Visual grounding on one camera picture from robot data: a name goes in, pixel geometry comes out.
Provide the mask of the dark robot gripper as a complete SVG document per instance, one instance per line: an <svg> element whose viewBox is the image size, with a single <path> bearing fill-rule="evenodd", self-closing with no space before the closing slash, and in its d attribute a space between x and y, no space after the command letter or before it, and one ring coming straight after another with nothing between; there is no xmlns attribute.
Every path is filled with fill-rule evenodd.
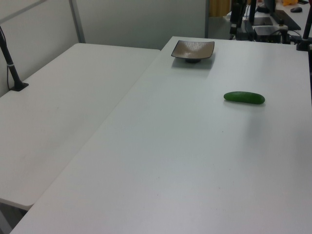
<svg viewBox="0 0 312 234"><path fill-rule="evenodd" d="M231 17L230 22L230 34L237 33L237 25L241 22L243 15L245 14L246 10L246 1L245 0L233 0L232 7L231 7Z"/></svg>

